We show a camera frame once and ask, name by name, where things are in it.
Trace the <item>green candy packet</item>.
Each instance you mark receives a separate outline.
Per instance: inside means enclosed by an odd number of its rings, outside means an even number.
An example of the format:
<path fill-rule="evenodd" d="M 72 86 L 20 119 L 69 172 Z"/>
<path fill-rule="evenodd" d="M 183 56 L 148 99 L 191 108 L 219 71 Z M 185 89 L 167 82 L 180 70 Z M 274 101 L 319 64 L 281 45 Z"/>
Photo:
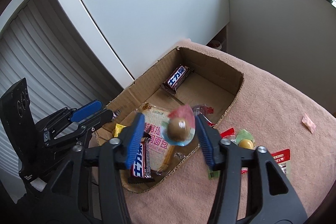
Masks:
<path fill-rule="evenodd" d="M 220 177 L 221 172 L 220 170 L 212 170 L 209 167 L 207 167 L 207 174 L 209 180 L 214 180 Z"/>

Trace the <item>yellow ball candy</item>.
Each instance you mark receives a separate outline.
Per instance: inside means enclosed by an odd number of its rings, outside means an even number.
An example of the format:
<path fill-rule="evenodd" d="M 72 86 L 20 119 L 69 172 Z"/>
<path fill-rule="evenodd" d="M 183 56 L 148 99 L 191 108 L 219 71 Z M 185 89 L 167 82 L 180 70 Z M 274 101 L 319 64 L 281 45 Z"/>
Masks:
<path fill-rule="evenodd" d="M 255 149 L 255 147 L 256 147 L 256 143 L 255 143 L 254 137 L 246 129 L 241 129 L 237 133 L 237 135 L 235 137 L 235 143 L 239 147 L 246 148 L 246 149 Z"/>

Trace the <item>brown cardboard box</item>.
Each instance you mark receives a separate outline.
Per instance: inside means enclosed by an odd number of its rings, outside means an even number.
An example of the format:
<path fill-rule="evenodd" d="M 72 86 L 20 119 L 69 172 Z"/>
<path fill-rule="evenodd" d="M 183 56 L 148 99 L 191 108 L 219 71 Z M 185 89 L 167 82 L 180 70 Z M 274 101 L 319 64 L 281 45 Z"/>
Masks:
<path fill-rule="evenodd" d="M 192 72 L 171 95 L 161 84 L 178 65 L 186 65 Z M 243 81 L 244 75 L 220 58 L 187 47 L 176 47 L 107 104 L 108 109 L 121 112 L 114 121 L 96 131 L 97 143 L 103 145 L 111 138 L 116 124 L 129 126 L 137 110 L 144 105 L 147 105 L 148 111 L 157 108 L 167 115 L 184 104 L 191 107 L 203 104 L 213 108 L 210 121 L 218 124 L 234 104 Z M 156 163 L 150 165 L 154 181 L 130 184 L 130 171 L 121 170 L 122 186 L 132 193 L 147 192 L 161 184 L 199 148 L 198 139 L 193 139 L 185 147 L 171 147 L 160 137 L 157 124 L 147 121 L 145 126 L 151 129 L 150 157 L 158 158 Z"/>

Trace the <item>brown ball candy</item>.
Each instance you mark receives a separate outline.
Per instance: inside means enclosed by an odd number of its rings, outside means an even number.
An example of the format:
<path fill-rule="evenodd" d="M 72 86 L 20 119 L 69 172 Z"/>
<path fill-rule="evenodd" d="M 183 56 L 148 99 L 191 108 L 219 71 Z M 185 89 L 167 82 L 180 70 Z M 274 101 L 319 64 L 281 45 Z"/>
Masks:
<path fill-rule="evenodd" d="M 170 145 L 185 147 L 195 136 L 195 117 L 188 104 L 169 112 L 160 125 L 161 137 Z"/>

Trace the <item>red clear plum packet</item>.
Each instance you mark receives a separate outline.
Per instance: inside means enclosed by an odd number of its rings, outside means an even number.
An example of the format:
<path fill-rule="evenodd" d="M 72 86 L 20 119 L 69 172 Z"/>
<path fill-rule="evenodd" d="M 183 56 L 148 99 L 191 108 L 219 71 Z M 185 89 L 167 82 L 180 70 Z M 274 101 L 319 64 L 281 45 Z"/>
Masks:
<path fill-rule="evenodd" d="M 228 130 L 220 133 L 220 137 L 222 139 L 228 139 L 230 141 L 235 142 L 236 139 L 235 129 L 233 127 L 229 128 Z"/>

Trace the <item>packaged bread loaf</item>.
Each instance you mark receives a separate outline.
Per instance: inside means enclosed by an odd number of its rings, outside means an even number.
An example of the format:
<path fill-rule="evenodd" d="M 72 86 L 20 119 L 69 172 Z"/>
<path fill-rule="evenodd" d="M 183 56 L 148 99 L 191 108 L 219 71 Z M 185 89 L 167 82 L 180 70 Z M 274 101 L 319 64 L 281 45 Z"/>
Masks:
<path fill-rule="evenodd" d="M 148 102 L 141 104 L 138 112 L 144 114 L 145 131 L 151 136 L 148 144 L 151 171 L 163 176 L 169 172 L 175 152 L 175 147 L 162 137 L 162 124 L 168 122 L 169 112 Z"/>

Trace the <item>dark snickers bar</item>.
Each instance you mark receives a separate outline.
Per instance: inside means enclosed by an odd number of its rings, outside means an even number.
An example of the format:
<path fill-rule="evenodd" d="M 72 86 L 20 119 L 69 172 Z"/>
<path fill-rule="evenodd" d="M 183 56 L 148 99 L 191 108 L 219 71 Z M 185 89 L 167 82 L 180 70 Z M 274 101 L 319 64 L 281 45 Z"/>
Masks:
<path fill-rule="evenodd" d="M 151 175 L 148 142 L 149 138 L 142 138 L 135 161 L 131 166 L 130 177 L 127 179 L 130 184 L 154 182 Z"/>

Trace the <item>red white snack pouch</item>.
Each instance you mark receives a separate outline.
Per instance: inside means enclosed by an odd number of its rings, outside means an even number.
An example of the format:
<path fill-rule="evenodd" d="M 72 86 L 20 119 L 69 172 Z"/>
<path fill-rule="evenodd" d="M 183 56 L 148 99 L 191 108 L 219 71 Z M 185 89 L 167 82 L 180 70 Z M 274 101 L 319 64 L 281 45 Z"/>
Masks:
<path fill-rule="evenodd" d="M 281 168 L 283 173 L 290 178 L 291 176 L 291 152 L 290 149 L 283 149 L 281 151 L 272 153 L 272 157 L 275 162 L 277 162 L 278 166 Z"/>

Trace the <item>brown snickers bar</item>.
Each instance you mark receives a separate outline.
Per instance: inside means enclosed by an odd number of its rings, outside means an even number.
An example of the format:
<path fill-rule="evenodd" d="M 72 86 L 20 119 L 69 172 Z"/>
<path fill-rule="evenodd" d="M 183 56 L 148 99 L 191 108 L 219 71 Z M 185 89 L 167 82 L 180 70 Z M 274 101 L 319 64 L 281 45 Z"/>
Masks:
<path fill-rule="evenodd" d="M 161 83 L 160 87 L 167 91 L 169 94 L 175 95 L 179 86 L 193 71 L 193 68 L 180 64 L 171 73 L 171 75 L 163 83 Z"/>

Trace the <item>red clear packet in box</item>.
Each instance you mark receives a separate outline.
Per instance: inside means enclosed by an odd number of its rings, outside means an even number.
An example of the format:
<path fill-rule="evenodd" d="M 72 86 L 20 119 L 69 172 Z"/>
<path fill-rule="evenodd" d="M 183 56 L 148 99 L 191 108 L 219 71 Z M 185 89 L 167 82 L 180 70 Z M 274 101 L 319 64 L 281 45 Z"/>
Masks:
<path fill-rule="evenodd" d="M 192 110 L 193 110 L 193 113 L 194 113 L 195 116 L 197 116 L 199 114 L 202 114 L 205 117 L 205 120 L 207 121 L 207 124 L 210 127 L 214 127 L 215 124 L 213 122 L 211 122 L 209 120 L 209 118 L 207 118 L 207 116 L 209 114 L 214 113 L 214 109 L 212 107 L 207 106 L 206 104 L 197 104 L 196 106 L 192 107 Z"/>

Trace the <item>yellow snack packet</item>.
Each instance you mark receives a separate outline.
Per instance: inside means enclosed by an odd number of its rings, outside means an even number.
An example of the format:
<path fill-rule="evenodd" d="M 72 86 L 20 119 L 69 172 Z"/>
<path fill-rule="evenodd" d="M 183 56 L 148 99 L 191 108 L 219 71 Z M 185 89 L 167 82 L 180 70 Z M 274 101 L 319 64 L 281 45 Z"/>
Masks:
<path fill-rule="evenodd" d="M 117 138 L 125 127 L 125 125 L 117 123 L 114 128 L 113 137 Z"/>

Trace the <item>pink small candy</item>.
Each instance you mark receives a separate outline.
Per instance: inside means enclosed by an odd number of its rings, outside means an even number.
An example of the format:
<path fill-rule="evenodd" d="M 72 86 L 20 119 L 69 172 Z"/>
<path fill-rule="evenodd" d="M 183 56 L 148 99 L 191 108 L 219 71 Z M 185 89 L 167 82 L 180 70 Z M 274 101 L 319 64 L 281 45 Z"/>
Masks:
<path fill-rule="evenodd" d="M 303 115 L 301 122 L 310 131 L 311 134 L 314 134 L 316 125 L 306 113 Z"/>

